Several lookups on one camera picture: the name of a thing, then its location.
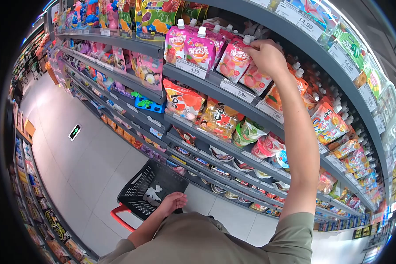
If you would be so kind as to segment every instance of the aisle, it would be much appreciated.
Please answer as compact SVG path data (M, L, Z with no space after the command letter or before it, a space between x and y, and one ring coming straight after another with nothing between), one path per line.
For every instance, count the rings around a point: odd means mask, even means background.
M26 92L21 110L34 124L33 153L45 187L73 231L95 253L112 251L130 232L111 216L117 195L147 158L98 120L77 98L54 85L46 73ZM82 129L71 142L76 124ZM229 232L255 246L266 244L277 220L239 208L189 185L186 211L213 215ZM137 228L129 213L121 218ZM312 263L360 263L366 238L352 232L314 233Z

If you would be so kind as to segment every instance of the pink jelly drink pouch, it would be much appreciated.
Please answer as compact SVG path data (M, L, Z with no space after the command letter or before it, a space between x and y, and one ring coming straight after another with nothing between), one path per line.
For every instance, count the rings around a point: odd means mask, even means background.
M243 44L243 41L239 38L233 39L226 47L217 66L217 71L234 83L238 82L252 61L251 56L244 52L244 47L249 46Z
M261 95L269 86L272 78L261 73L255 65L249 66L239 82L250 88L256 95Z
M216 50L214 41L207 38L199 38L190 33L185 40L185 59L208 72L214 63Z
M164 45L164 59L168 63L176 64L177 58L185 58L186 30L172 26L167 32Z

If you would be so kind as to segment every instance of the jelly drink pouch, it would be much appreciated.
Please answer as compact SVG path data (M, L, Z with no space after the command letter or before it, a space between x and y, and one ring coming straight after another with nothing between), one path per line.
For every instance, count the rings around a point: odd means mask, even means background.
M188 33L185 40L185 58L187 61L210 71L215 58L214 41L200 38L196 34Z
M188 120L195 121L205 99L198 93L163 79L167 93L167 109Z
M260 96L272 80L270 76L261 73L256 65L252 65L248 67L248 70L245 71L245 74L239 79L239 82L246 85L254 91L256 95Z
M233 39L226 47L220 63L217 66L217 71L232 82L237 83L252 61L251 56L244 52L244 47L250 47L249 44L250 37L244 40L239 38Z
M177 58L185 58L186 30L172 26L167 35L164 45L164 59L166 62L176 64Z
M137 37L164 40L170 27L174 25L179 3L180 0L141 1L140 13L136 14Z

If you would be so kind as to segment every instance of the price tag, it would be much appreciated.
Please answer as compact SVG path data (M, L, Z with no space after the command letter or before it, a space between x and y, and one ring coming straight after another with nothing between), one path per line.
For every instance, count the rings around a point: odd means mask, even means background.
M381 134L385 131L385 127L384 127L383 122L380 118L380 115L378 115L374 118L374 123L377 126L377 130L378 130L379 134Z
M193 63L189 63L188 61L180 58L176 59L176 67L187 71L190 74L193 74L201 79L205 79L205 75L207 74L207 71L204 68L199 67Z
M114 99L119 100L119 98L117 98L117 96L114 95L114 94L112 94L111 92L110 92L110 95L111 95L111 97L113 97Z
M220 87L248 103L251 103L255 98L255 95L251 94L250 92L244 91L226 78L222 80L222 82L220 83Z
M109 30L109 29L103 29L103 28L101 28L101 29L100 29L100 34L101 34L102 36L110 36L110 30Z
M134 107L134 106L132 106L132 105L130 105L128 103L126 103L126 104L127 104L127 108L129 108L130 110L132 110L135 113L138 113L138 109L136 107Z
M188 148L191 148L191 149L193 149L195 151L198 151L198 149L196 147L194 147L193 145L190 145L190 144L186 143L183 140L181 142L182 142L183 145L187 146Z
M324 146L323 144L321 144L320 142L318 142L318 150L320 151L320 154L324 154L328 151L328 149L326 148L326 146Z
M151 116L147 116L148 121L158 125L161 128L161 123L157 120L154 120Z
M375 103L374 96L371 93L371 88L368 83L365 83L363 86L361 86L358 91L361 94L362 98L364 98L368 109L370 110L370 112L372 112L377 107L377 104Z
M349 78L353 81L358 77L360 71L350 56L336 42L328 50L328 53L337 61Z
M285 176L286 178L290 179L290 174L288 172L285 172L284 170L279 170L277 171L278 174Z
M104 68L106 68L109 71L113 71L113 66L111 66L110 64L105 63Z
M285 2L285 0L280 2L276 9L276 13L298 26L314 40L318 40L324 32L322 25L316 23L314 19L304 11L298 9L289 2Z
M269 106L264 100L259 101L255 107L257 109L260 109L267 115L271 116L272 118L277 120L279 123L281 123L281 124L284 123L283 113L277 112L275 109L273 109L271 106Z
M223 164L223 166L225 166L226 168L228 168L228 169L230 169L230 170L232 170L232 171L234 171L234 172L239 172L239 170L238 170L238 169L236 169L236 168L234 168L234 167L230 166L230 165L229 165L229 164L227 164L227 163L224 163L224 164Z
M192 122L187 120L187 119L185 119L185 118L183 118L183 117L181 117L180 115L173 114L173 117L175 119L179 120L180 122L184 123L185 125L192 127Z
M256 161L256 162L261 162L261 161L263 161L263 160L261 160L260 158L257 158L256 156L254 156L254 155L252 155L251 153L249 153L248 151L242 151L242 155L243 156L246 156L246 157L248 157L248 158L250 158L250 159L252 159L252 160L254 160L254 161Z
M269 168L270 170L272 170L272 171L274 171L274 172L277 172L277 171L279 170L278 168L276 168L275 166L271 165L271 164L270 164L269 162L267 162L267 161L261 162L261 165L263 165L263 166Z

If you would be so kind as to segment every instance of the black shopping basket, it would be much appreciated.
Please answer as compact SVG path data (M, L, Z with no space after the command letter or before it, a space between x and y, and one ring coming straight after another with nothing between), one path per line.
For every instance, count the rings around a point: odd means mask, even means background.
M111 216L133 232L135 228L123 221L117 213L126 211L145 221L156 207L144 200L144 194L150 187L157 189L157 185L161 187L161 190L158 189L161 203L170 193L185 192L188 181L167 166L155 160L148 160L117 196L120 206L111 210Z

